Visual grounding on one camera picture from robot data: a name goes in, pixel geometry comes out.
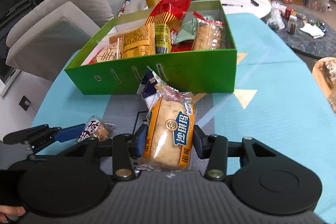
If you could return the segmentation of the red snack bag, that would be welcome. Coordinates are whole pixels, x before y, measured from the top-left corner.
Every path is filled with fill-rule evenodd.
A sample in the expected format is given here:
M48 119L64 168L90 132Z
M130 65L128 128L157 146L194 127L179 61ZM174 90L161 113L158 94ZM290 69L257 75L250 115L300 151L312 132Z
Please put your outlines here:
M192 0L160 0L152 10L145 25L166 24L172 35L177 36Z

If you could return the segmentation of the yellow sachima cake pack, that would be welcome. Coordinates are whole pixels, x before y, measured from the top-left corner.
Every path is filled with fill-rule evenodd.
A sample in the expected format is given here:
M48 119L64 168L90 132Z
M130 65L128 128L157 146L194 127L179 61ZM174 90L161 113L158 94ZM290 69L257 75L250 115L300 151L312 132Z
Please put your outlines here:
M189 169L195 124L193 94L169 86L150 67L137 93L148 108L148 131L138 170Z

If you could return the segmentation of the dark marble round table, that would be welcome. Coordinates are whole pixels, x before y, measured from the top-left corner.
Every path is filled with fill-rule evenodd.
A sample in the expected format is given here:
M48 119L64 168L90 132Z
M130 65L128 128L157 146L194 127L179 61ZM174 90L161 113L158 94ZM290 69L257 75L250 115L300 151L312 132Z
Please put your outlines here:
M271 11L264 20L286 45L295 53L314 59L335 57L335 29L307 9L290 5L297 17L295 33L292 34L288 31L285 17L287 8L281 2L272 1Z

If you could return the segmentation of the wall power socket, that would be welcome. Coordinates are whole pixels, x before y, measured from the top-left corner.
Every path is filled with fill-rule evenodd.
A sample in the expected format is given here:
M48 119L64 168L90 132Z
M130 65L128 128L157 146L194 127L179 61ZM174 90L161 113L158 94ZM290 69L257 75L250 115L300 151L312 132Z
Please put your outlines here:
M19 101L19 106L21 106L23 110L27 111L30 105L31 101L25 95L23 95L21 100Z

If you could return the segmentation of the white round table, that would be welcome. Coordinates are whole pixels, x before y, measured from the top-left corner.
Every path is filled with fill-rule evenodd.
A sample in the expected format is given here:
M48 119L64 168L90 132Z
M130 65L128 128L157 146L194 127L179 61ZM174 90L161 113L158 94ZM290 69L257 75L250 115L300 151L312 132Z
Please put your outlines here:
M256 7L251 3L251 0L216 0L222 3L233 3L243 5L242 7L222 6L225 14L248 13L262 19L265 18L271 11L271 4L268 0L255 0L259 6Z

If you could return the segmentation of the black pen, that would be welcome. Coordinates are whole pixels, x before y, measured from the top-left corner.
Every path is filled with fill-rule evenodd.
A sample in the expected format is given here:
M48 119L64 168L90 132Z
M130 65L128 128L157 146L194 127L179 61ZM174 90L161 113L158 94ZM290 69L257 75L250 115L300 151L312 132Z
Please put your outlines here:
M233 3L222 3L222 6L228 6L228 7L242 7L243 5L233 4Z

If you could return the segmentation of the green snack packet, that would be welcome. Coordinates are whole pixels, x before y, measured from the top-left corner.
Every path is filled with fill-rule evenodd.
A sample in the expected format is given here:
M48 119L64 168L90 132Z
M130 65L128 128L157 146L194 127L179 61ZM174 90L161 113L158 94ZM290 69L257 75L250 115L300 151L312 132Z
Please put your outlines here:
M204 23L204 20L197 17L184 21L174 43L178 44L186 40L194 40L198 33L198 28Z

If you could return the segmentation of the yellow cracker pack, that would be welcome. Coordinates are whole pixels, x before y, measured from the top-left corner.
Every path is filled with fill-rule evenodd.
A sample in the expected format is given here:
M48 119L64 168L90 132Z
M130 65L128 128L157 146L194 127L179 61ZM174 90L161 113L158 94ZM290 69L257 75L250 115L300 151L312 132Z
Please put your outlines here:
M118 59L155 55L155 24L150 23L117 38Z

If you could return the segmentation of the round brown cookie pack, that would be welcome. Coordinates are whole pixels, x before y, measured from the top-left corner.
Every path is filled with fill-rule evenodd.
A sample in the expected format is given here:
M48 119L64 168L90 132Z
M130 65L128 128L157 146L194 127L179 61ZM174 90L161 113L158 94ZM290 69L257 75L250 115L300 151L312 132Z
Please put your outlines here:
M97 138L99 142L106 141L113 136L115 127L114 124L107 123L101 118L93 115L88 119L84 129L76 139L76 142L80 143L90 137Z

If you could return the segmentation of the red round patterned pack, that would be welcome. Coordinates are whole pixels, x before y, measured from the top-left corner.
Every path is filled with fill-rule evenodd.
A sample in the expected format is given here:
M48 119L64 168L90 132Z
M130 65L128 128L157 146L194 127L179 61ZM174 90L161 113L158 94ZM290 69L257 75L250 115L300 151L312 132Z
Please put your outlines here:
M113 61L119 58L120 58L120 50L118 47L118 43L113 43L99 50L88 64Z

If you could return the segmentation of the black marker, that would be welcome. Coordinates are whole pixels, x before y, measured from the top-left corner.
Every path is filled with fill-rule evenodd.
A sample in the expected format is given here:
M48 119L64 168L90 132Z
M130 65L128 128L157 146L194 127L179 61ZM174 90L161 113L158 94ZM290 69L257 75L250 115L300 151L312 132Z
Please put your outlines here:
M251 0L251 3L252 3L254 6L256 6L256 7L259 6L259 4L258 4L255 0Z

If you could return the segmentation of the blue table mat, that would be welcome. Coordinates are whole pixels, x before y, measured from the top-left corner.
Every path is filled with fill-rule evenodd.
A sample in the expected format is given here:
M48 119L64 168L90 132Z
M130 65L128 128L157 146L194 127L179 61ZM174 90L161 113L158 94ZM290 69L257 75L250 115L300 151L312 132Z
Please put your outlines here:
M196 123L230 141L251 136L315 172L322 196L315 209L335 223L335 115L307 65L253 14L227 15L238 53L233 93L206 94L195 103ZM58 75L34 126L71 127L95 115L132 132L146 115L137 94L86 96Z

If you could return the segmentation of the green cardboard box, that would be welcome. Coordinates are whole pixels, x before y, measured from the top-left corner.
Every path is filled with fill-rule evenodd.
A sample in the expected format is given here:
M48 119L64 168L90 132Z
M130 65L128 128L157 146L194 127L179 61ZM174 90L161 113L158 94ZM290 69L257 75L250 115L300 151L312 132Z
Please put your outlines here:
M230 26L218 50L183 51L84 65L84 60L108 33L142 26L150 14L143 10L111 19L65 67L65 72L86 95L134 94L151 68L173 88L193 93L225 93L235 88L237 48Z

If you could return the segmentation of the clear wrapped biscuit pack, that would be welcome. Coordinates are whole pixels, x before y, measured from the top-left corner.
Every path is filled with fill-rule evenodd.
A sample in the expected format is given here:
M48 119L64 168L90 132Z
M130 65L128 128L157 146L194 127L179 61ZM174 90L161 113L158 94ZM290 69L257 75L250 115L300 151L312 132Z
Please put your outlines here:
M195 18L195 38L193 51L218 50L226 35L226 24L193 12Z

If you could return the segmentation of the grey sofa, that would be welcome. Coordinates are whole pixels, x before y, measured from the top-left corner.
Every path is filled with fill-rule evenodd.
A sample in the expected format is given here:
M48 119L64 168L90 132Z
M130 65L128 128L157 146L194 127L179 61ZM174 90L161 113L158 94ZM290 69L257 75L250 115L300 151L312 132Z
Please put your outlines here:
M44 0L10 30L6 64L54 81L104 24L146 6L145 0Z

